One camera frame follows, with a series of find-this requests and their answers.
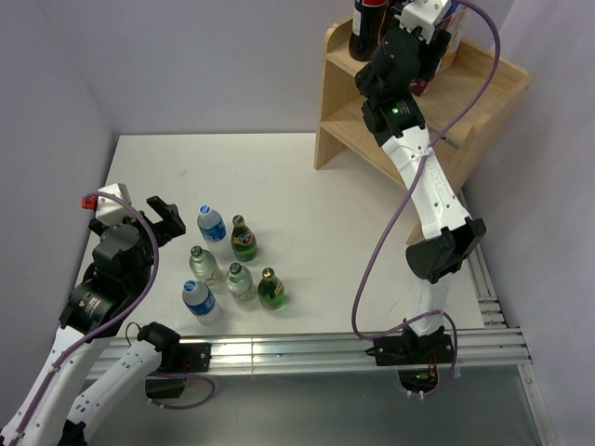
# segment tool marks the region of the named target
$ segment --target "cable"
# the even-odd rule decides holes
[[[128,204],[124,200],[121,200],[120,198],[118,198],[114,195],[111,195],[110,193],[101,192],[98,190],[96,192],[91,192],[88,195],[86,195],[85,200],[88,201],[90,198],[93,198],[93,197],[107,198],[109,200],[113,200],[114,202],[120,204],[122,207],[124,207],[128,212],[130,212],[135,217],[135,219],[140,223],[142,228],[145,230],[145,232],[147,233],[147,236],[149,237],[149,241],[151,242],[152,255],[153,255],[153,265],[152,265],[151,275],[149,276],[149,281],[147,282],[147,285],[140,293],[139,297],[137,297],[137,299],[128,308],[126,308],[124,311],[122,311],[122,313],[120,313],[118,316],[113,318],[111,321],[108,321],[108,322],[104,323],[103,325],[101,325],[100,327],[96,328],[92,332],[87,333],[85,336],[83,336],[81,339],[76,341],[70,347],[66,348],[62,352],[62,354],[58,356],[56,361],[52,364],[52,367],[54,370],[47,373],[41,386],[37,389],[37,392],[33,396],[33,399],[31,400],[31,404],[29,404],[29,407],[25,411],[25,415],[23,415],[22,420],[20,420],[19,426],[17,427],[17,430],[15,431],[15,434],[17,437],[15,437],[8,444],[8,446],[16,446],[16,444],[19,442],[21,435],[24,432],[25,427],[31,421],[31,418],[33,417],[35,409],[37,409],[39,402],[46,394],[47,388],[49,387],[49,383],[53,379],[54,374],[56,374],[56,372],[60,369],[60,366],[83,344],[85,344],[86,342],[90,342],[91,340],[95,339],[98,335],[100,335],[101,333],[108,330],[110,327],[113,327],[116,323],[120,323],[121,321],[126,319],[130,315],[130,313],[132,313],[132,311],[134,311],[136,309],[136,307],[138,307],[140,305],[140,302],[142,302],[142,300],[149,293],[149,291],[152,288],[153,283],[155,282],[155,278],[157,277],[157,270],[159,269],[159,244],[157,243],[157,239],[155,238],[155,235],[152,232],[151,226],[149,226],[149,223],[147,222],[147,220],[145,220],[144,216],[139,211],[137,211],[134,207],[132,207],[131,204]]]
[[[187,406],[172,406],[170,404],[163,404],[159,401],[150,400],[151,404],[154,404],[155,406],[160,407],[161,409],[168,409],[170,411],[186,411],[188,409],[194,409],[195,407],[202,406],[211,398],[213,398],[213,395],[215,395],[215,382],[211,378],[207,378],[206,376],[201,376],[199,374],[161,374],[158,372],[151,374],[151,376],[169,379],[195,379],[196,381],[204,381],[211,386],[211,390],[208,392],[208,395],[206,397],[204,397],[202,400],[198,402],[189,404]]]
[[[139,329],[139,331],[140,331],[140,325],[138,325],[136,322],[131,322],[126,326],[126,329],[124,331],[124,336],[126,337],[126,341],[128,341],[128,345],[132,346],[132,343],[130,342],[130,338],[128,337],[128,328],[130,328],[130,325],[136,325],[137,328]]]
[[[492,69],[490,70],[489,74],[487,75],[487,77],[485,79],[485,82],[483,83],[482,87],[477,92],[475,97],[471,100],[471,102],[467,105],[467,107],[465,107],[463,109],[463,111],[459,115],[457,115],[455,119],[453,119],[453,121],[451,121],[438,135],[436,135],[436,137],[429,144],[429,147],[433,147],[440,139],[442,139],[446,135],[446,133],[448,133],[448,131],[451,128],[453,128],[463,118],[463,116],[465,116],[469,112],[469,110],[471,110],[471,108],[477,103],[477,101],[483,95],[485,90],[487,90],[487,87],[490,85],[490,83],[494,79],[494,76],[496,75],[496,70],[498,67],[498,62],[500,61],[500,47],[501,47],[500,35],[498,33],[498,28],[496,27],[496,24],[494,23],[492,18],[481,7],[478,7],[474,3],[471,3],[470,0],[456,0],[456,2],[459,3],[460,5],[463,5],[464,7],[468,7],[472,11],[479,14],[482,17],[482,19],[487,23],[488,27],[490,28],[490,31],[492,32],[492,35],[494,36],[494,62],[492,64]],[[383,332],[380,334],[366,335],[366,334],[361,333],[357,328],[357,308],[360,305],[360,300],[362,299],[362,294],[364,292],[365,284],[367,283],[368,278],[370,277],[370,272],[372,271],[372,268],[374,267],[374,264],[376,263],[377,257],[380,254],[380,250],[382,249],[382,245],[387,240],[387,237],[389,237],[390,231],[392,230],[392,228],[394,227],[394,224],[397,222],[397,220],[403,213],[403,210],[406,207],[407,203],[409,203],[409,200],[411,199],[411,196],[413,195],[413,192],[416,189],[417,183],[419,182],[419,179],[421,178],[421,174],[423,173],[423,170],[426,167],[427,160],[428,160],[428,155],[421,157],[421,159],[419,161],[419,167],[417,168],[416,176],[414,177],[413,182],[411,183],[411,187],[409,188],[409,190],[403,197],[401,204],[399,204],[399,207],[397,208],[394,215],[390,219],[389,224],[384,229],[384,232],[382,232],[382,235],[380,236],[380,239],[378,240],[378,243],[377,243],[376,247],[374,248],[372,255],[370,256],[370,260],[368,261],[368,264],[365,267],[364,275],[362,277],[362,280],[360,281],[360,286],[358,287],[357,293],[355,294],[355,299],[353,300],[353,308],[351,310],[351,328],[353,329],[353,332],[361,339],[374,340],[374,339],[378,339],[380,337],[384,337],[387,335],[391,335],[395,332],[398,332],[398,331],[402,330],[403,328],[409,326],[411,323],[428,318],[429,316],[434,316],[437,314],[444,315],[444,317],[450,322],[450,324],[453,327],[455,357],[453,359],[453,362],[451,363],[450,369],[448,370],[448,374],[446,375],[444,380],[442,380],[438,384],[438,386],[436,386],[436,388],[434,388],[431,392],[428,392],[426,394],[426,395],[431,395],[431,394],[435,393],[437,390],[439,390],[440,388],[442,388],[446,383],[448,383],[455,376],[456,360],[458,358],[458,340],[457,340],[457,332],[456,332],[455,322],[453,321],[453,318],[451,318],[448,315],[448,313],[446,313],[445,311],[439,311],[439,310],[428,311],[426,313],[415,316],[414,318],[410,319],[409,321],[400,323],[396,327],[393,327],[393,328],[387,330],[386,332]]]

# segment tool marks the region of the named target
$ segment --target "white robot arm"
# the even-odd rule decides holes
[[[177,207],[159,197],[147,200],[162,218],[153,224],[130,206],[124,185],[111,185],[97,194],[103,195],[99,202],[83,202],[84,208],[97,211],[89,223],[100,236],[94,262],[68,297],[44,368],[0,432],[2,446],[86,444],[113,405],[159,368],[162,352],[179,360],[180,370],[174,371],[181,372],[181,357],[170,353],[179,351],[179,335],[154,322],[141,330],[143,338],[108,373],[77,398],[91,367],[122,325],[123,313],[146,295],[151,265],[158,256],[155,250],[186,231]]]
[[[450,6],[450,0],[416,0],[397,10],[372,60],[355,78],[367,99],[363,113],[368,129],[394,162],[406,188],[414,188],[411,198],[425,240],[406,250],[417,277],[416,305],[407,319],[443,311],[453,274],[485,234],[483,222],[472,220],[453,192],[409,91],[412,81],[431,80],[443,57],[450,34],[436,25]],[[419,338],[431,336],[443,331],[443,316],[429,316],[410,328]]]
[[[19,411],[2,429],[0,439],[3,442],[0,441],[0,444],[16,444],[17,440],[19,446],[85,444],[84,441],[90,441],[107,413],[137,383],[161,365],[162,353],[154,345],[146,341],[135,342],[108,372],[79,395],[91,367],[111,339],[95,339],[84,344],[56,372],[25,430],[19,432],[22,417],[45,379],[47,370],[63,350],[82,336],[72,327],[58,329],[42,372]]]

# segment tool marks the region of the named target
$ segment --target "gray floor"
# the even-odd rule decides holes
[[[516,367],[463,369],[424,402],[408,400],[394,374],[220,378],[213,400],[185,412],[147,405],[137,387],[91,446],[538,444]]]

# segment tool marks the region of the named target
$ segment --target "white tabletop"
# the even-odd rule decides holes
[[[127,321],[158,321],[181,335],[350,332],[355,291],[403,191],[349,150],[314,170],[314,140],[313,134],[120,137],[106,184],[125,183],[133,204],[154,221],[159,218],[145,203],[148,197],[177,204],[187,228],[161,248],[157,280]],[[190,248],[204,245],[196,226],[202,204],[219,210],[228,229],[234,215],[244,216],[258,238],[258,257],[246,265],[255,281],[265,267],[274,268],[287,305],[270,311],[258,300],[239,304],[219,292],[224,316],[208,328],[185,308],[181,290],[192,278]],[[413,306],[404,241],[415,216],[410,204],[378,257],[360,306],[361,330],[391,328]],[[79,281],[98,241],[91,234]],[[225,271],[231,262],[219,264]],[[446,310],[458,328],[483,328],[467,263],[456,275]]]

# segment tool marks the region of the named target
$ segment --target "green glass bottle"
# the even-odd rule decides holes
[[[242,262],[249,262],[257,256],[257,238],[244,223],[242,216],[233,218],[233,232],[231,233],[231,249]]]
[[[258,298],[264,308],[278,309],[285,303],[285,287],[275,276],[272,268],[262,271],[262,280],[258,284]]]

